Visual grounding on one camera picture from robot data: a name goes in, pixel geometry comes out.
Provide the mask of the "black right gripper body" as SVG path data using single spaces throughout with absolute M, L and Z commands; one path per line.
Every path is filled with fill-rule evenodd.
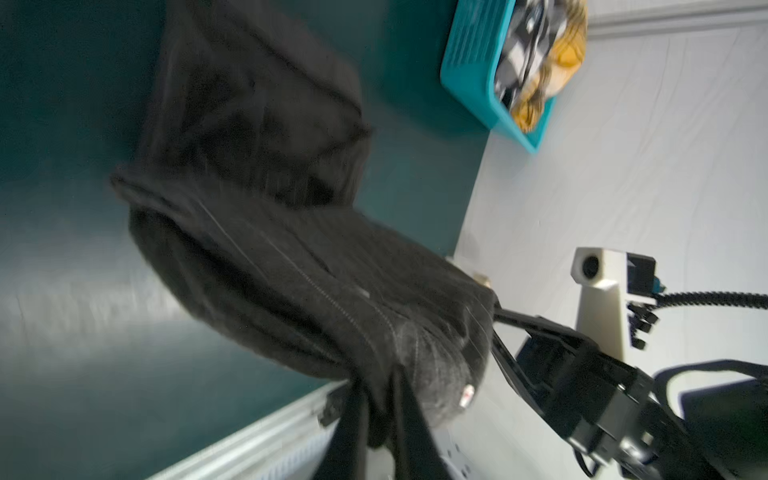
M 598 467 L 626 479 L 721 479 L 680 423 L 651 398 L 642 371 L 597 354 L 556 360 L 543 374 L 546 423 Z

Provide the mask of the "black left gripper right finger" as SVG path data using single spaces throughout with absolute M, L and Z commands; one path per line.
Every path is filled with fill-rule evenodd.
M 421 406 L 405 370 L 392 372 L 391 413 L 393 420 L 395 478 L 397 480 L 450 480 L 437 450 Z

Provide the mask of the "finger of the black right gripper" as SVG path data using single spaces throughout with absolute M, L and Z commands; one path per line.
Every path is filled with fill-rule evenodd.
M 526 332 L 534 346 L 525 358 L 554 360 L 555 358 L 589 358 L 599 353 L 597 343 L 573 328 L 548 320 L 501 307 L 493 313 L 493 322 L 511 326 Z
M 554 334 L 533 334 L 513 355 L 501 336 L 494 333 L 491 352 L 497 365 L 520 398 L 542 418 L 553 416 L 561 376 L 561 342 Z

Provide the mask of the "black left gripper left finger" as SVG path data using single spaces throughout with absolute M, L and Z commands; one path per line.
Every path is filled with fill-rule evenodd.
M 366 471 L 368 431 L 368 395 L 361 383 L 355 382 L 335 433 L 312 479 L 362 479 Z

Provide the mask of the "dark grey striped shirt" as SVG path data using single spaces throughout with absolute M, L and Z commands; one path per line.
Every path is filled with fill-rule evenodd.
M 355 209 L 371 136 L 356 70 L 304 25 L 267 1 L 170 1 L 141 142 L 110 182 L 193 317 L 361 382 L 378 426 L 401 373 L 435 427 L 480 387 L 496 297 Z

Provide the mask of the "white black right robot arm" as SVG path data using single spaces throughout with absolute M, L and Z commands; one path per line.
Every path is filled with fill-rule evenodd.
M 492 354 L 516 393 L 570 445 L 594 478 L 764 479 L 767 368 L 736 360 L 683 365 L 655 377 L 542 317 L 499 309 L 528 335 L 517 355 L 500 336 Z

